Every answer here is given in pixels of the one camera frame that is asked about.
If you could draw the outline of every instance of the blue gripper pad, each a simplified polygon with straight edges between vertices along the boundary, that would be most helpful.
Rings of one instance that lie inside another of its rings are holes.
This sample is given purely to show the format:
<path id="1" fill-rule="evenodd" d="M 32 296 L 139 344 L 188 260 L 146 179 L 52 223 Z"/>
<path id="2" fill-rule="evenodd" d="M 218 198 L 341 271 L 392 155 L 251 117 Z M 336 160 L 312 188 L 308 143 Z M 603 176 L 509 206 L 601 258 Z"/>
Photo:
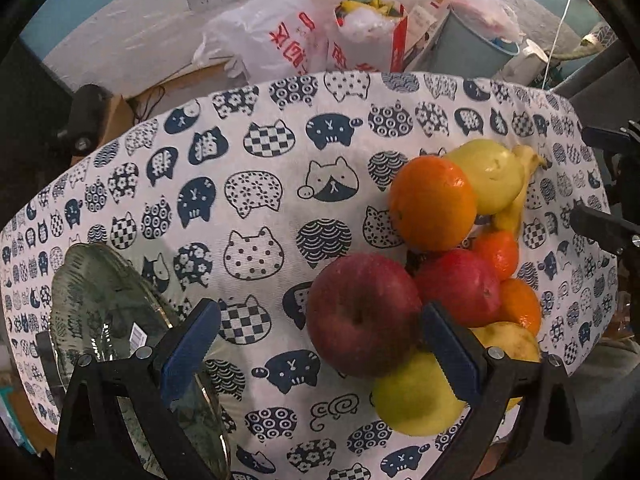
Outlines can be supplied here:
<path id="1" fill-rule="evenodd" d="M 481 397 L 481 378 L 476 365 L 433 303 L 423 306 L 421 323 L 422 337 L 436 356 L 453 393 L 473 408 Z"/>
<path id="2" fill-rule="evenodd" d="M 172 400 L 180 399 L 184 395 L 220 331 L 220 306 L 213 300 L 200 301 L 207 301 L 207 306 L 184 334 L 162 368 L 160 397 L 166 407 L 169 407 Z"/>

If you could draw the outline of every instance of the cat print tablecloth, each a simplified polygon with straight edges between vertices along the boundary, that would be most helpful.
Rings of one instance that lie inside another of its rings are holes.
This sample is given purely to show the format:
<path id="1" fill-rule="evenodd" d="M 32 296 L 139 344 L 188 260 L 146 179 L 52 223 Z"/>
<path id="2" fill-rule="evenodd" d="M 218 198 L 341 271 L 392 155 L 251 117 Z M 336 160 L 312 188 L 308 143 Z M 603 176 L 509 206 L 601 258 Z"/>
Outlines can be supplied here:
<path id="1" fill-rule="evenodd" d="M 2 231 L 4 315 L 35 413 L 55 431 L 59 414 L 34 343 L 47 329 L 52 276 L 69 245 L 103 242 L 181 317 L 201 298 L 223 300 L 224 351 L 207 368 L 238 444 L 236 480 L 421 478 L 460 423 L 411 438 L 380 421 L 371 382 L 343 377 L 314 351 L 309 287 L 344 254 L 379 251 L 404 263 L 387 193 L 411 158 L 478 137 L 530 144 L 550 167 L 529 184 L 517 275 L 540 297 L 542 350 L 573 372 L 609 322 L 617 287 L 616 259 L 569 226 L 579 202 L 609 211 L 580 130 L 571 105 L 552 93 L 360 72 L 218 92 L 137 125 Z"/>

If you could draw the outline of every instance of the large dark red apple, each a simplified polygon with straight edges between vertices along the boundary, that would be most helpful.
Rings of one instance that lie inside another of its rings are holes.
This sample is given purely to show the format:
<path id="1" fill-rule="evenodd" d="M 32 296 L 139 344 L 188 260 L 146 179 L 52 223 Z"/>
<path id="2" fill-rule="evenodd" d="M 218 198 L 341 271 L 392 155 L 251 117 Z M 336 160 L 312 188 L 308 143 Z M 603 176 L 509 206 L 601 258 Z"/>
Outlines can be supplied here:
<path id="1" fill-rule="evenodd" d="M 306 325 L 318 355 L 336 370 L 381 377 L 415 347 L 421 305 L 402 265 L 379 254 L 352 254 L 314 280 Z"/>
<path id="2" fill-rule="evenodd" d="M 500 282 L 495 271 L 472 251 L 453 249 L 423 262 L 414 281 L 424 303 L 439 301 L 462 326 L 499 321 Z"/>

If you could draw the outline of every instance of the trash can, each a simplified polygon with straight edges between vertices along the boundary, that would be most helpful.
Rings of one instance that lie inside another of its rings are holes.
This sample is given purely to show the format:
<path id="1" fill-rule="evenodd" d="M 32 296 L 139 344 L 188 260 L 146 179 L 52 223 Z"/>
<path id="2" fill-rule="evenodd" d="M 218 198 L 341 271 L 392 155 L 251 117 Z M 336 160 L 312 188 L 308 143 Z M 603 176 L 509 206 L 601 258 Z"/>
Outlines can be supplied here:
<path id="1" fill-rule="evenodd" d="M 500 45 L 476 34 L 452 10 L 442 27 L 427 70 L 468 78 L 491 78 L 520 52 L 515 43 L 500 42 Z"/>

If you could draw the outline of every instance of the small orange fruit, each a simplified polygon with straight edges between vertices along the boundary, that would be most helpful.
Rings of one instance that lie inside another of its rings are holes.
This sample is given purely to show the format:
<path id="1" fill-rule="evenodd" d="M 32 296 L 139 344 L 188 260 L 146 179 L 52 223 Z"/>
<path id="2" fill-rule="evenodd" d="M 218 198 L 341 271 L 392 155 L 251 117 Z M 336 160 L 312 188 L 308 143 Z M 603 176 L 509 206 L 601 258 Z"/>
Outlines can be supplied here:
<path id="1" fill-rule="evenodd" d="M 476 194 L 450 160 L 423 155 L 405 164 L 391 183 L 389 214 L 412 249 L 448 251 L 476 219 Z"/>
<path id="2" fill-rule="evenodd" d="M 518 243 L 509 231 L 484 231 L 474 240 L 471 250 L 491 264 L 501 282 L 518 267 Z"/>
<path id="3" fill-rule="evenodd" d="M 542 322 L 540 302 L 533 289 L 522 280 L 509 278 L 500 284 L 500 319 L 523 326 L 534 336 Z"/>

